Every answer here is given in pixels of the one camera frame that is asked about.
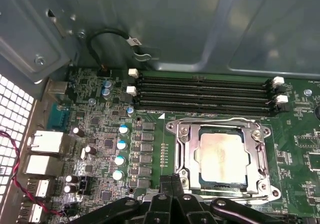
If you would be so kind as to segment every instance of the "label sticker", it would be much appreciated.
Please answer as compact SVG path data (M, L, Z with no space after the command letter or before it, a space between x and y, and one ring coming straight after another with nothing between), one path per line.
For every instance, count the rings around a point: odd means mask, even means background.
M137 39L137 38L129 38L129 39L127 39L127 42L128 42L128 44L130 45L130 46L140 46L140 45L142 45L142 43Z

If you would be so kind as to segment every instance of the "cpu socket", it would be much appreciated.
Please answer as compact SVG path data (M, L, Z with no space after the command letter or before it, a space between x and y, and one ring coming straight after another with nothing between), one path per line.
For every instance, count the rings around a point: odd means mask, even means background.
M184 118L166 129L175 134L174 172L185 193L253 205L281 197L270 184L264 142L269 128L245 118Z

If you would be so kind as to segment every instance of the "red and black wire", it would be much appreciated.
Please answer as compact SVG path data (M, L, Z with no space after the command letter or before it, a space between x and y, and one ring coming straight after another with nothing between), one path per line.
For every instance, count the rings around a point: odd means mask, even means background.
M17 174L18 174L18 170L19 170L19 165L20 165L20 149L17 147L16 145L16 141L11 137L11 135L5 131L2 131L0 130L0 136L1 137L4 137L4 138L8 138L14 148L14 151L15 151L15 154L16 154L16 160L15 160L15 164L14 164L14 167L13 167L13 171L12 171L12 176L11 176L11 179L14 183L14 185L19 188L33 203L39 205L42 207L42 209L46 212L46 213L51 213L53 215L58 215L60 217L63 217L65 216L65 214L63 212L58 212L58 211L55 211L55 210L49 210L46 206L45 206L45 203L37 200L35 198L35 196L30 193L27 189L25 189L21 184L20 182L18 181L17 179Z

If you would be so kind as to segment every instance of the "perforated metal grille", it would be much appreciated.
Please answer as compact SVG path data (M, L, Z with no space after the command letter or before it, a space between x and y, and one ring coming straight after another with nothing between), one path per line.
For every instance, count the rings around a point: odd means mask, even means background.
M0 75L0 130L21 145L34 99ZM0 208L10 184L16 153L8 138L0 137Z

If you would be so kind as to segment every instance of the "green circuit board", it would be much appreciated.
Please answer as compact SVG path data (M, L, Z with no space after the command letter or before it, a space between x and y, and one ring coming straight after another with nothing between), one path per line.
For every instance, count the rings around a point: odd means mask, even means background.
M145 71L144 75L158 77L192 78L194 74ZM233 80L264 82L266 78L238 77L224 75L201 76L213 80ZM127 81L122 71L111 71L107 78L97 77L93 69L78 69L71 72L69 81L77 93L76 103L71 107L66 132L71 127L80 127L86 137L78 140L63 168L63 176L76 174L93 177L91 194L76 196L64 194L63 177L58 180L53 207L61 208L66 202L80 202L80 213L102 207L125 196L142 200L148 193L156 193L159 188L159 176L170 175L174 170L175 137L165 129L166 123L184 117L230 117L230 115L176 113L158 111L135 111L128 117L126 108L125 87ZM113 82L112 97L105 100L101 97L104 80ZM280 189L282 197L274 202L256 206L257 210L266 213L296 214L300 217L320 216L320 121L314 114L315 107L320 102L320 81L285 79L289 98L290 112L281 113L275 117L255 117L261 124L269 127L272 135L265 139L271 184ZM312 90L311 96L305 96L304 90ZM94 98L95 105L88 105L88 100ZM153 123L154 130L150 143L153 146L150 164L137 164L134 158L140 157L139 148L142 144L141 135L143 123ZM120 125L127 125L130 132L126 136L119 135ZM120 152L116 148L118 140L124 140L128 148ZM97 149L95 156L80 158L81 150L86 145ZM114 158L121 155L126 159L126 165L116 167ZM140 177L132 174L132 169L150 167L150 177ZM125 178L115 181L112 173L121 170ZM150 180L147 188L137 188L139 179Z

